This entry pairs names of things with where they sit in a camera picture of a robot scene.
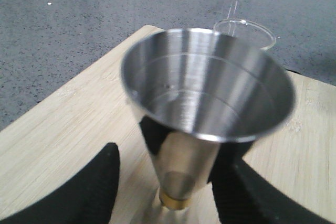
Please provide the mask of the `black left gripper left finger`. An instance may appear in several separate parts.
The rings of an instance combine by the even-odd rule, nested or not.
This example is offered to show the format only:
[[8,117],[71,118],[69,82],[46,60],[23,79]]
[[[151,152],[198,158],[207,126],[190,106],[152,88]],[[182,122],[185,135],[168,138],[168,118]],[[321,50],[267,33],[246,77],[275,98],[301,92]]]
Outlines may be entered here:
[[62,186],[1,223],[109,223],[119,177],[118,146],[108,143]]

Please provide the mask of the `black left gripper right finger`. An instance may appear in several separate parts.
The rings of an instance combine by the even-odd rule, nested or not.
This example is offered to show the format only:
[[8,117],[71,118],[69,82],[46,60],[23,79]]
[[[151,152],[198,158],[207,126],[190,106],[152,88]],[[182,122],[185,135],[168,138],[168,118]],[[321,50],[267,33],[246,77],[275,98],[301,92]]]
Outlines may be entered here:
[[223,143],[209,176],[221,223],[328,223],[281,193],[244,160],[252,143]]

